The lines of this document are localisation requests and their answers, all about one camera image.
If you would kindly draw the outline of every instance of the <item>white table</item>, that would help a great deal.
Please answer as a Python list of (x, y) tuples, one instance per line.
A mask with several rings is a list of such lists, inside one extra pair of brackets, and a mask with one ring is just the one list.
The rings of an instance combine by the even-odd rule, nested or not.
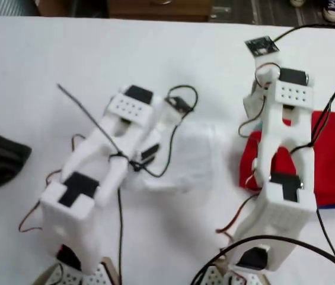
[[(267, 34), (275, 37), (285, 30), (0, 17), (0, 134), (33, 148), (23, 171), (0, 188), (0, 284), (28, 285), (53, 262), (41, 246), (39, 232), (20, 234), (17, 226), (44, 189), (46, 174), (70, 153), (70, 136), (92, 130), (56, 83), (73, 92), (97, 118), (109, 96), (124, 84), (138, 84), (160, 94), (176, 84), (191, 84), (201, 97), (190, 119), (229, 123), (234, 172), (206, 199), (123, 195), (125, 284), (188, 284), (225, 246), (224, 237), (214, 230), (229, 221), (247, 196), (237, 187), (238, 159), (245, 142), (236, 137), (237, 125), (245, 119), (242, 98), (250, 91), (254, 71), (244, 41)], [(335, 89), (335, 31), (297, 31), (282, 39), (279, 47), (285, 66), (315, 75), (315, 105), (322, 109)], [(335, 246), (335, 210), (323, 212), (323, 217)], [(40, 224), (40, 213), (27, 224)], [(115, 264), (118, 226), (113, 198), (103, 225), (108, 235), (103, 239)], [(302, 231), (301, 240), (329, 250), (315, 217)], [(335, 266), (296, 248), (269, 278), (273, 284), (334, 284)]]

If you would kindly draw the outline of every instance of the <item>red fabric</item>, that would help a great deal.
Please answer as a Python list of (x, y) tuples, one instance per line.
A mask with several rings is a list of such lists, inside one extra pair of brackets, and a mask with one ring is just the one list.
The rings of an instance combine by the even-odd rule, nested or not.
[[(321, 112), (312, 114), (312, 127)], [(258, 190), (252, 173), (252, 162), (257, 157), (257, 141), (261, 131), (250, 135), (240, 163), (240, 186)], [(319, 207), (335, 205), (335, 112), (330, 114), (326, 127), (314, 146), (315, 151), (315, 196)], [(272, 159), (271, 171), (295, 174), (295, 165), (289, 151), (280, 147)]]

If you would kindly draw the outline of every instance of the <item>white robot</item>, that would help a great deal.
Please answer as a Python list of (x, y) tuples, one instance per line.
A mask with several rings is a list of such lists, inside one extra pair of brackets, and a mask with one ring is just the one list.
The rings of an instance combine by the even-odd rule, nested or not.
[[(262, 39), (254, 40), (254, 46), (250, 45), (252, 41), (247, 42), (252, 52), (256, 42), (261, 43)], [(313, 148), (302, 148), (292, 154), (295, 175), (270, 171), (272, 158), (279, 147), (292, 151), (311, 141), (313, 89), (305, 72), (279, 66), (277, 49), (260, 51), (255, 57), (257, 84), (244, 103), (249, 118), (256, 114), (254, 110), (263, 108), (261, 141), (252, 166), (261, 193), (253, 212), (236, 229), (235, 242), (256, 235), (297, 239), (317, 209)], [(260, 67), (268, 65), (279, 68), (265, 68), (267, 71), (263, 72)], [(291, 120), (290, 126), (282, 120), (287, 116)], [(276, 240), (245, 243), (227, 255), (228, 269), (254, 274), (276, 271), (294, 248), (294, 244)]]
[[(105, 256), (103, 208), (133, 171), (130, 164), (137, 171), (151, 163), (161, 132), (191, 111), (179, 97), (163, 99), (134, 85), (112, 98), (96, 129), (64, 164), (60, 181), (41, 196), (42, 234), (53, 256), (83, 274), (94, 273)], [(89, 168), (98, 157), (108, 162), (94, 167), (99, 176)]]

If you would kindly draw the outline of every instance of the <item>sneaker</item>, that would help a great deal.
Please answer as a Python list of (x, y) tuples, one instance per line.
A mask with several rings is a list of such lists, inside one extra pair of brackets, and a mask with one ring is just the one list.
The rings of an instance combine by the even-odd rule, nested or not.
[(290, 3), (294, 7), (302, 7), (305, 3), (305, 0), (290, 0)]
[(323, 17), (329, 22), (335, 22), (335, 0), (328, 0), (324, 9)]

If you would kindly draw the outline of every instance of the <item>electrical wire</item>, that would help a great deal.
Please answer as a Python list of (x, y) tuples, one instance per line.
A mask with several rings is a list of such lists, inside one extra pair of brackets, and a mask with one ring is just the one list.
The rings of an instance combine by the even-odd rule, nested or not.
[(335, 249), (332, 245), (332, 242), (328, 236), (328, 233), (326, 231), (326, 227), (324, 226), (324, 223), (323, 223), (323, 219), (321, 218), (321, 215), (320, 215), (320, 212), (319, 212), (319, 209), (316, 210), (316, 215), (317, 215), (317, 218), (319, 219), (319, 223), (320, 223), (320, 227), (321, 227), (321, 230), (323, 231), (323, 234), (324, 236), (326, 237), (326, 240), (329, 244), (329, 247), (331, 248), (332, 252), (333, 252), (333, 255), (335, 256)]
[[(276, 43), (277, 41), (279, 41), (281, 38), (287, 36), (289, 33), (292, 33), (293, 31), (296, 31), (296, 30), (299, 30), (299, 29), (303, 29), (303, 28), (322, 28), (322, 29), (334, 29), (335, 30), (335, 25), (333, 24), (309, 24), (309, 25), (303, 25), (303, 26), (299, 26), (299, 27), (295, 27), (295, 28), (292, 28), (290, 30), (288, 30), (287, 32), (281, 34), (279, 37), (277, 37), (276, 39), (274, 39), (274, 42)], [(318, 136), (315, 136), (315, 134), (317, 133), (318, 131), (318, 128), (320, 126), (320, 123), (321, 121), (323, 120), (324, 116), (326, 115), (326, 113), (330, 113), (330, 106), (331, 104), (333, 103), (333, 100), (335, 99), (335, 92), (333, 93), (333, 95), (330, 97), (328, 103), (327, 103), (327, 106), (324, 108), (324, 110), (321, 112), (321, 115), (320, 117), (318, 118), (316, 124), (315, 124), (315, 127), (313, 128), (312, 130), (312, 134), (311, 134), (311, 141), (308, 143), (308, 144), (305, 144), (305, 145), (301, 145), (299, 147), (295, 147), (292, 151), (291, 151), (291, 154), (295, 153), (296, 151), (302, 149), (302, 148), (305, 148), (305, 147), (313, 147), (316, 140), (318, 139), (319, 135)]]
[(73, 135), (72, 138), (71, 138), (71, 149), (72, 149), (72, 151), (75, 151), (75, 138), (81, 138), (81, 139), (85, 140), (85, 136), (83, 136), (81, 134)]
[(243, 285), (247, 285), (248, 284), (248, 280), (246, 280), (246, 278), (244, 276), (242, 276), (241, 274), (238, 274), (237, 272), (235, 272), (234, 270), (231, 271), (232, 274), (234, 276), (236, 276), (237, 278), (241, 279), (244, 283)]
[(106, 133), (106, 131), (100, 126), (100, 124), (94, 119), (94, 117), (90, 114), (90, 112), (83, 106), (83, 104), (76, 98), (74, 95), (72, 95), (69, 91), (67, 91), (64, 87), (62, 87), (60, 84), (57, 84), (58, 88), (62, 91), (64, 95), (69, 97), (82, 111), (85, 113), (85, 115), (91, 120), (91, 122), (101, 131), (101, 133), (109, 140), (109, 142), (112, 144), (114, 149), (118, 153), (122, 153), (120, 148), (116, 145), (116, 143), (113, 141), (113, 139), (109, 136), (109, 134)]
[(243, 208), (245, 207), (245, 205), (252, 200), (253, 198), (257, 197), (258, 194), (254, 194), (252, 196), (250, 196), (249, 198), (247, 198), (242, 204), (241, 206), (238, 208), (236, 214), (234, 215), (234, 217), (232, 218), (232, 220), (222, 229), (217, 229), (216, 233), (225, 233), (227, 230), (229, 230), (233, 224), (237, 221), (238, 216), (241, 214), (241, 211), (243, 210)]
[(272, 236), (272, 235), (260, 235), (260, 236), (252, 236), (252, 237), (248, 237), (245, 238), (243, 240), (240, 240), (236, 243), (233, 243), (232, 245), (227, 246), (225, 249), (221, 250), (219, 254), (215, 255), (210, 261), (208, 261), (195, 275), (195, 277), (193, 278), (191, 285), (197, 285), (200, 284), (203, 280), (204, 274), (206, 272), (206, 270), (208, 269), (208, 267), (213, 264), (218, 258), (222, 257), (223, 255), (225, 255), (226, 253), (228, 253), (229, 251), (231, 251), (232, 249), (235, 249), (236, 247), (243, 245), (244, 243), (247, 242), (251, 242), (254, 240), (266, 240), (266, 239), (271, 239), (271, 240), (280, 240), (282, 242), (288, 242), (288, 243), (292, 243), (294, 245), (299, 245), (303, 248), (307, 248), (310, 251), (313, 251), (319, 255), (321, 255), (322, 257), (327, 258), (329, 261), (331, 261), (333, 264), (335, 264), (335, 256), (333, 256), (332, 254), (329, 254), (328, 252), (317, 248), (316, 246), (310, 245), (308, 243), (302, 242), (300, 240), (296, 240), (296, 239), (291, 239), (289, 237), (283, 237), (283, 236)]
[(254, 72), (254, 78), (256, 79), (256, 83), (258, 84), (258, 86), (261, 87), (261, 88), (266, 88), (266, 85), (265, 85), (265, 87), (263, 87), (262, 84), (259, 82), (258, 76), (257, 76), (257, 72), (261, 68), (263, 68), (265, 66), (268, 66), (268, 65), (274, 65), (274, 66), (278, 67), (279, 68), (279, 72), (280, 72), (280, 66), (278, 64), (276, 64), (275, 62), (266, 62), (265, 64), (261, 64), (260, 66), (258, 66), (256, 68), (256, 71)]
[(117, 190), (117, 201), (119, 203), (119, 214), (120, 214), (120, 238), (119, 238), (119, 285), (122, 285), (122, 240), (124, 231), (124, 219), (121, 201), (121, 189)]
[(257, 114), (255, 117), (253, 117), (253, 118), (251, 118), (251, 119), (249, 119), (249, 120), (243, 122), (243, 123), (238, 127), (238, 135), (239, 135), (241, 138), (250, 138), (250, 135), (244, 135), (244, 134), (241, 132), (241, 129), (242, 129), (244, 126), (246, 126), (246, 125), (248, 125), (248, 124), (250, 124), (250, 123), (256, 121), (256, 120), (261, 116), (262, 111), (263, 111), (263, 109), (264, 109), (264, 105), (265, 105), (265, 103), (266, 103), (266, 97), (263, 96), (262, 107), (261, 107), (260, 111), (258, 112), (258, 114)]
[(190, 110), (189, 110), (187, 113), (185, 113), (185, 114), (183, 115), (183, 117), (180, 119), (180, 122), (174, 127), (173, 132), (171, 133), (170, 142), (169, 142), (169, 146), (168, 146), (168, 157), (167, 157), (167, 162), (166, 162), (165, 167), (163, 168), (162, 172), (159, 173), (159, 174), (156, 174), (156, 173), (152, 172), (151, 170), (149, 170), (146, 166), (142, 167), (142, 169), (143, 169), (144, 171), (146, 171), (147, 173), (149, 173), (151, 176), (153, 176), (153, 177), (155, 177), (155, 178), (160, 178), (160, 177), (162, 177), (162, 176), (166, 173), (166, 171), (167, 171), (167, 169), (168, 169), (168, 167), (169, 167), (169, 165), (170, 165), (170, 162), (171, 162), (171, 155), (172, 155), (172, 151), (173, 151), (173, 141), (174, 141), (175, 133), (176, 133), (176, 131), (178, 130), (178, 127), (182, 124), (183, 120), (184, 120), (190, 113), (192, 113), (192, 112), (195, 110), (195, 107), (196, 107), (196, 105), (197, 105), (197, 102), (199, 101), (199, 94), (197, 93), (197, 90), (196, 90), (193, 86), (191, 86), (191, 85), (177, 85), (177, 86), (174, 86), (173, 88), (171, 88), (171, 89), (168, 91), (166, 98), (167, 98), (167, 99), (170, 98), (170, 97), (171, 97), (171, 93), (172, 93), (173, 91), (178, 90), (178, 89), (181, 89), (181, 88), (188, 88), (188, 89), (191, 89), (191, 90), (194, 92), (195, 100), (194, 100), (194, 103), (193, 103), (192, 107), (190, 108)]
[(40, 205), (40, 201), (36, 202), (36, 204), (31, 208), (31, 210), (25, 215), (25, 217), (21, 220), (20, 224), (18, 225), (18, 231), (20, 233), (26, 233), (26, 232), (29, 232), (31, 230), (42, 230), (41, 227), (30, 227), (26, 230), (23, 230), (22, 227), (23, 227), (23, 224), (25, 223), (25, 221), (27, 220), (27, 218), (29, 218), (29, 216), (31, 214), (34, 213), (34, 211), (38, 208), (38, 206)]

